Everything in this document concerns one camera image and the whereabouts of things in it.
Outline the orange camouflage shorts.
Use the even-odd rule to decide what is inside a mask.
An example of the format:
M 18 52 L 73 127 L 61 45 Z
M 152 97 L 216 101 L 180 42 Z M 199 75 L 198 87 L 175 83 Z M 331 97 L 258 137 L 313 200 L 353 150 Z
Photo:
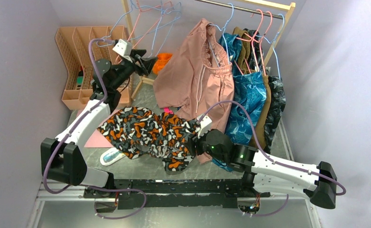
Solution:
M 150 155 L 162 160 L 165 171 L 183 171 L 194 159 L 185 143 L 197 136 L 197 124 L 195 119 L 126 106 L 112 114 L 97 130 L 131 160 Z

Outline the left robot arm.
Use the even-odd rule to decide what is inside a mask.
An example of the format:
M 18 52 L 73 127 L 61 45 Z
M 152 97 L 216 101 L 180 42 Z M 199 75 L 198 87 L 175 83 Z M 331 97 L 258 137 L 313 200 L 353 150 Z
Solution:
M 121 94 L 117 88 L 133 73 L 147 76 L 157 57 L 144 57 L 146 50 L 125 51 L 122 62 L 113 65 L 107 59 L 96 60 L 89 52 L 94 68 L 96 88 L 79 116 L 55 138 L 45 138 L 40 145 L 44 188 L 51 194 L 61 193 L 70 186 L 96 189 L 105 198 L 115 193 L 114 175 L 87 166 L 82 149 L 93 132 L 118 106 Z

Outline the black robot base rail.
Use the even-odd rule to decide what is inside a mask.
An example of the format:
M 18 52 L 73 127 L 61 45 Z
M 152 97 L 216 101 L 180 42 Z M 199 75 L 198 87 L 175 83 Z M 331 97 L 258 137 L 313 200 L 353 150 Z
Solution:
M 86 199 L 117 200 L 118 209 L 134 209 L 144 205 L 152 207 L 209 207 L 221 206 L 236 209 L 237 201 L 269 197 L 243 185 L 241 179 L 183 179 L 183 180 L 126 180 L 116 179 L 118 189 L 139 189 L 139 192 L 105 192 L 86 189 Z

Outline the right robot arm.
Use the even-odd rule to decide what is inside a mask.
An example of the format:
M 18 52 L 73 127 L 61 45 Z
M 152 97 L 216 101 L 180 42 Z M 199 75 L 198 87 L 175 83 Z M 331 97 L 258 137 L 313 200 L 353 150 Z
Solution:
M 298 163 L 282 159 L 252 146 L 233 143 L 218 131 L 192 136 L 187 147 L 193 155 L 207 153 L 231 171 L 243 174 L 241 192 L 277 192 L 300 196 L 323 209 L 334 209 L 337 197 L 337 176 L 330 163 Z

